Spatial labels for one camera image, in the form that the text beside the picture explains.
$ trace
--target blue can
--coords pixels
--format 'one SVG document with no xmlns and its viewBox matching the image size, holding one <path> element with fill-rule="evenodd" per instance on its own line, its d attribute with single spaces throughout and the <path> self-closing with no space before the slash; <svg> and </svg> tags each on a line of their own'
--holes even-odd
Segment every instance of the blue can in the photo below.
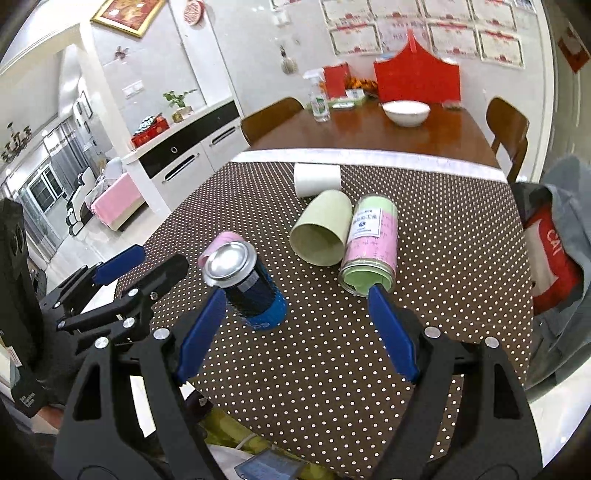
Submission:
<svg viewBox="0 0 591 480">
<path fill-rule="evenodd" d="M 255 330 L 275 328 L 287 315 L 285 297 L 248 242 L 218 248 L 207 259 L 203 278 L 207 285 L 222 288 L 228 302 Z"/>
</svg>

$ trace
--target drawer handle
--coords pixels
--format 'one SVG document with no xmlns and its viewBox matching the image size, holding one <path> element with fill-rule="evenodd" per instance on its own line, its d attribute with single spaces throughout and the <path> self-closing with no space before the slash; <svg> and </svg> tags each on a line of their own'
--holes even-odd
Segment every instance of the drawer handle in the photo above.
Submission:
<svg viewBox="0 0 591 480">
<path fill-rule="evenodd" d="M 226 130 L 224 133 L 222 133 L 221 135 L 218 135 L 216 138 L 214 138 L 212 140 L 212 142 L 209 144 L 210 147 L 215 147 L 218 143 L 220 143 L 224 138 L 229 137 L 230 135 L 232 135 L 234 132 L 236 131 L 236 127 L 232 127 L 229 130 Z"/>
<path fill-rule="evenodd" d="M 197 153 L 196 155 L 191 155 L 186 160 L 183 160 L 180 164 L 174 167 L 170 172 L 166 174 L 162 183 L 167 183 L 173 178 L 175 178 L 179 173 L 181 173 L 186 167 L 189 166 L 191 162 L 193 162 L 200 154 Z"/>
</svg>

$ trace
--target pink label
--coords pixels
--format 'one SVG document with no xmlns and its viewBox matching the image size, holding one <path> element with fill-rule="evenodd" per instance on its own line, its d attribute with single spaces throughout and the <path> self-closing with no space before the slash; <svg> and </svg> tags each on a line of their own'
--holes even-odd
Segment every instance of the pink label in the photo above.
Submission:
<svg viewBox="0 0 591 480">
<path fill-rule="evenodd" d="M 386 212 L 381 212 L 379 236 L 369 235 L 355 238 L 347 246 L 347 253 L 343 265 L 351 260 L 370 259 L 380 260 L 396 273 L 396 259 L 398 255 L 398 219 Z"/>
</svg>

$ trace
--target pink cushion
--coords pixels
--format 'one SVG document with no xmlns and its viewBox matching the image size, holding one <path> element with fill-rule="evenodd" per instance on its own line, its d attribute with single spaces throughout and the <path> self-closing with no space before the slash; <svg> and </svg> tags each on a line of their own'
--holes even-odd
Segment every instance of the pink cushion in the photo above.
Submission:
<svg viewBox="0 0 591 480">
<path fill-rule="evenodd" d="M 142 196 L 129 173 L 124 173 L 95 200 L 90 209 L 101 222 L 111 225 L 140 198 Z"/>
</svg>

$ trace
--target green cup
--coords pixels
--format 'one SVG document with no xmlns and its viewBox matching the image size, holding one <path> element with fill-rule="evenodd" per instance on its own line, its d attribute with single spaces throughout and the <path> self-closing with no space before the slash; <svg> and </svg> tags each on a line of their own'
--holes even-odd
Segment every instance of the green cup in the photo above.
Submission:
<svg viewBox="0 0 591 480">
<path fill-rule="evenodd" d="M 326 190 L 312 200 L 291 229 L 290 245 L 312 265 L 335 265 L 345 256 L 352 219 L 351 200 L 342 192 Z"/>
</svg>

